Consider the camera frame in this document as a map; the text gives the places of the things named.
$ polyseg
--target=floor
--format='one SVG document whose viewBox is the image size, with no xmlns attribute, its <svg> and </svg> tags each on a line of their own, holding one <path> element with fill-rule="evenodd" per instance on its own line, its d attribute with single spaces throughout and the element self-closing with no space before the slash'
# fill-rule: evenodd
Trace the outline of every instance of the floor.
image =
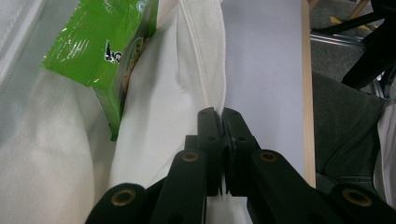
<svg viewBox="0 0 396 224">
<path fill-rule="evenodd" d="M 346 21 L 357 3 L 350 0 L 319 0 L 310 13 L 311 28 L 324 28 L 335 25 L 334 22 Z M 361 15 L 373 11 L 370 4 Z M 365 37 L 381 24 L 374 22 L 363 28 L 356 28 L 341 35 Z M 336 46 L 317 41 L 311 41 L 312 71 L 341 81 L 342 77 L 363 54 L 363 49 L 357 47 Z M 370 86 L 362 89 L 373 93 Z M 392 85 L 390 98 L 396 99 L 396 83 Z"/>
</svg>

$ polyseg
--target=brass insert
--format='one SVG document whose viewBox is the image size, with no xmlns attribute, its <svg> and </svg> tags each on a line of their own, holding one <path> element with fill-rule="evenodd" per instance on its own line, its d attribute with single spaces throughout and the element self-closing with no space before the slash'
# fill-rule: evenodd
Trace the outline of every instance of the brass insert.
<svg viewBox="0 0 396 224">
<path fill-rule="evenodd" d="M 133 189 L 122 189 L 111 197 L 111 202 L 115 206 L 125 206 L 134 201 L 136 192 Z"/>
</svg>

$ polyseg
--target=black chair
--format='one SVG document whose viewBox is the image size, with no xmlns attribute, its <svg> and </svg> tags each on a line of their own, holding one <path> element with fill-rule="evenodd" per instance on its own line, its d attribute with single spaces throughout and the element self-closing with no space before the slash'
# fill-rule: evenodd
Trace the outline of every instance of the black chair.
<svg viewBox="0 0 396 224">
<path fill-rule="evenodd" d="M 396 75 L 396 0 L 371 0 L 373 11 L 367 15 L 332 27 L 312 29 L 314 33 L 334 35 L 363 24 L 384 19 L 362 42 L 366 51 L 344 76 L 342 83 L 361 89 L 384 71 L 380 85 L 388 90 Z"/>
</svg>

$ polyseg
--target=white fabric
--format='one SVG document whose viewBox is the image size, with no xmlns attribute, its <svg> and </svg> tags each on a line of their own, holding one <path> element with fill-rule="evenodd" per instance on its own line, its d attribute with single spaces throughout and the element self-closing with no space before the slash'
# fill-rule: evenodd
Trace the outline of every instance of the white fabric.
<svg viewBox="0 0 396 224">
<path fill-rule="evenodd" d="M 39 18 L 15 27 L 32 30 L 21 56 L 7 49 L 19 32 L 0 50 L 16 61 L 1 64 L 0 223 L 83 223 L 107 190 L 115 144 L 93 90 L 38 66 L 78 0 L 49 0 L 41 15 L 39 2 L 21 5 L 23 21 Z"/>
<path fill-rule="evenodd" d="M 148 187 L 166 176 L 186 134 L 196 133 L 198 111 L 214 106 L 221 113 L 224 106 L 220 1 L 180 0 L 173 7 L 175 0 L 163 0 L 161 27 L 131 78 L 113 160 L 116 146 L 92 89 L 38 68 L 78 3 L 47 1 L 0 86 L 0 223 L 83 223 L 107 187 Z M 23 6 L 36 13 L 40 7 L 27 6 L 38 2 L 44 3 Z M 34 23 L 16 27 L 29 31 Z M 209 198 L 206 218 L 209 224 L 251 223 L 246 199 L 230 195 Z"/>
<path fill-rule="evenodd" d="M 0 0 L 0 94 L 47 0 Z"/>
<path fill-rule="evenodd" d="M 396 102 L 388 105 L 378 122 L 381 150 L 375 164 L 374 183 L 378 195 L 396 209 Z"/>
<path fill-rule="evenodd" d="M 219 1 L 181 0 L 151 38 L 132 73 L 110 186 L 149 187 L 165 177 L 197 113 L 225 95 Z"/>
</svg>

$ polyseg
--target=green package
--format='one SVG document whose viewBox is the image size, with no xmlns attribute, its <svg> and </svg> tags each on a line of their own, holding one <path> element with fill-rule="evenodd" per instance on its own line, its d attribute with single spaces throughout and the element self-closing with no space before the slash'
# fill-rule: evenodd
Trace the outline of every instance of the green package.
<svg viewBox="0 0 396 224">
<path fill-rule="evenodd" d="M 156 29 L 158 0 L 81 0 L 41 66 L 93 87 L 116 140 L 128 81 Z"/>
</svg>

